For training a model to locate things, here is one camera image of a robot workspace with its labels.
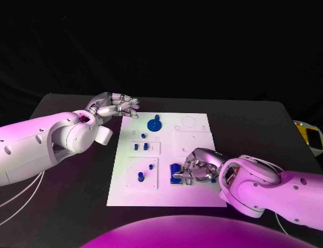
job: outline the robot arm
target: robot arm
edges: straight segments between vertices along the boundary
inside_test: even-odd
[[[108,144],[111,130],[101,126],[111,116],[137,118],[138,100],[102,93],[85,110],[63,112],[0,128],[0,186],[19,182],[83,152],[94,141]]]
[[[277,173],[268,167],[275,165],[267,161],[249,156],[228,160],[203,148],[196,148],[190,155],[196,155],[196,171],[186,171],[186,176],[177,172],[176,178],[203,182],[207,180],[199,178],[219,176],[219,196],[246,216],[259,218],[269,209],[294,224],[323,230],[323,175],[291,171]],[[216,174],[205,169],[213,166]]]

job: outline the dark table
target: dark table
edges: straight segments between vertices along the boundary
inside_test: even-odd
[[[81,110],[91,98],[47,94],[32,118]],[[216,150],[229,156],[246,154],[275,163],[285,170],[321,174],[281,103],[167,98],[140,100],[141,112],[206,113]],[[46,171],[32,201],[0,226],[0,247],[78,247],[99,234],[134,221],[177,214],[226,217],[281,231],[274,213],[268,210],[259,219],[254,219],[231,206],[107,207],[121,118],[114,117],[105,127],[114,132],[108,146],[94,142],[86,152],[66,158]],[[20,192],[32,180],[0,187],[0,203]],[[0,222],[24,204],[33,189],[0,209]],[[291,236],[323,247],[323,231],[294,225],[282,218],[280,221]],[[183,234],[187,234],[187,227],[180,227]]]

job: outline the blue component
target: blue component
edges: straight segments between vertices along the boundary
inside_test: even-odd
[[[137,180],[138,180],[140,182],[143,182],[143,181],[144,181],[143,172],[140,172],[140,173],[137,174]]]
[[[171,164],[170,165],[170,172],[171,172],[171,178],[170,178],[170,183],[171,184],[182,184],[182,179],[174,178],[173,174],[182,170],[182,166],[179,164]]]
[[[158,115],[156,115],[156,118],[148,121],[147,127],[151,132],[157,132],[160,130],[161,122],[158,120]]]

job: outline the black curtain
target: black curtain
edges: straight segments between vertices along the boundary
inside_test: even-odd
[[[0,17],[0,126],[50,92],[109,91],[280,101],[323,131],[323,2],[130,7]]]

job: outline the white panel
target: white panel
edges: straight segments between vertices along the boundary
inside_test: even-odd
[[[137,180],[137,174],[143,172],[144,181]],[[125,164],[125,189],[127,190],[157,190],[157,158],[128,158]]]
[[[160,116],[161,129],[151,132],[147,129],[147,122],[154,119],[156,115]],[[226,207],[225,201],[219,198],[220,186],[218,181],[216,183],[193,181],[192,185],[186,185],[183,180],[182,184],[170,184],[170,164],[183,165],[186,156],[196,147],[215,149],[206,114],[141,112],[138,116],[138,119],[122,117],[107,205]],[[137,153],[134,153],[137,142],[140,147]],[[151,151],[157,151],[158,146],[158,154],[143,151],[144,143],[153,144],[156,149]],[[180,156],[177,156],[176,150],[180,150],[180,148],[186,148],[187,152],[179,151]],[[138,182],[137,180],[137,173],[141,168],[145,171],[148,170],[148,163],[134,162],[134,160],[148,161],[151,159],[157,159],[157,170],[154,171],[157,172],[157,185],[153,187],[157,190],[151,189],[148,184],[143,184],[147,181]],[[141,167],[135,170],[134,167],[130,169],[130,162],[133,162],[133,166]]]

